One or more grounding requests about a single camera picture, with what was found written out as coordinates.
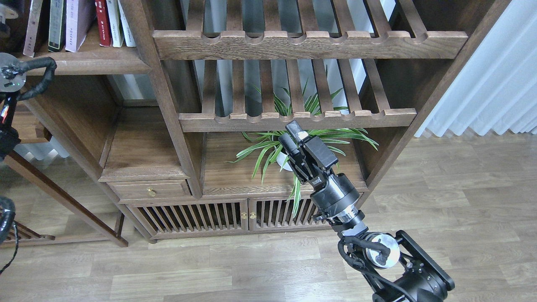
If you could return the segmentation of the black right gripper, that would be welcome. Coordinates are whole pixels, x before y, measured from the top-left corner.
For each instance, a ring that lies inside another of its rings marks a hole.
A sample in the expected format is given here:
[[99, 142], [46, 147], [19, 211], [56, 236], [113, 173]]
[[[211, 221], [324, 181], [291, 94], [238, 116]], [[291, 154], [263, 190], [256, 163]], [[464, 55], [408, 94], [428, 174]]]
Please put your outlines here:
[[[285, 128], [289, 134], [282, 134], [279, 142], [299, 184], [310, 184], [313, 188], [310, 200], [318, 209], [314, 219], [328, 222], [355, 220], [359, 211], [354, 204], [359, 193], [345, 174], [334, 173], [332, 166], [338, 163], [336, 155], [320, 137], [310, 136], [297, 121], [288, 123]], [[300, 155], [299, 148], [305, 155]]]

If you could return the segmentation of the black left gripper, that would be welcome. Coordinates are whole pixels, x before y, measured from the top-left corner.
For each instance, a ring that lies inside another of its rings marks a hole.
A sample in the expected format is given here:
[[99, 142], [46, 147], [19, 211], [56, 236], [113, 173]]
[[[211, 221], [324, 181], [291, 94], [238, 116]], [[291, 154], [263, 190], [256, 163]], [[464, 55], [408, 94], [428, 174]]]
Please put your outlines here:
[[16, 19], [24, 13], [23, 0], [1, 0], [0, 1], [0, 37], [10, 36], [10, 27], [6, 24], [8, 19]]

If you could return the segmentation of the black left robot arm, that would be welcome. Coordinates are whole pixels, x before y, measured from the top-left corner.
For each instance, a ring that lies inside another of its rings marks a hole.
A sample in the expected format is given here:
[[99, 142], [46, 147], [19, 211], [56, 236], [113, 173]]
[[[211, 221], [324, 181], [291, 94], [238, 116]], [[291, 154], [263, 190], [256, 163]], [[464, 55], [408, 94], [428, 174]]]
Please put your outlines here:
[[[6, 25], [6, 19], [19, 18], [24, 10], [23, 0], [2, 0], [1, 1], [1, 38], [10, 36], [10, 27]], [[19, 134], [12, 127], [12, 120], [15, 115], [16, 105], [18, 102], [33, 98], [38, 94], [44, 93], [55, 75], [57, 68], [56, 61], [51, 57], [40, 57], [33, 60], [21, 61], [14, 55], [1, 53], [0, 58], [0, 78], [1, 78], [1, 125], [0, 125], [0, 143], [1, 143], [1, 162], [5, 157], [15, 149], [15, 146], [21, 143]], [[30, 70], [45, 68], [42, 80], [25, 93], [21, 89], [26, 83], [26, 73]], [[18, 227], [15, 221], [16, 208], [15, 203], [4, 196], [1, 196], [1, 244], [6, 240], [9, 231], [13, 228], [16, 236], [15, 251], [11, 260], [1, 269], [1, 274], [10, 266], [19, 247]]]

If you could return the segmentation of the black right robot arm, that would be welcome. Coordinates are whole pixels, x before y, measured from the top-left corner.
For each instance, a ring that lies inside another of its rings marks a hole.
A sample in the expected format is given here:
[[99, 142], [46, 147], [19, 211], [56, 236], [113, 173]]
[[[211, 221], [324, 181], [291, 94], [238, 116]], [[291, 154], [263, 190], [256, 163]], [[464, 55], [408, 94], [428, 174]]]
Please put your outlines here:
[[442, 302], [453, 290], [453, 279], [410, 235], [370, 232], [364, 213], [355, 207], [360, 195], [343, 173], [332, 166], [338, 159], [318, 136], [310, 136], [296, 121], [280, 136], [290, 166], [299, 181], [312, 185], [315, 220], [327, 221], [338, 234], [338, 252], [359, 271], [374, 293], [374, 302]]

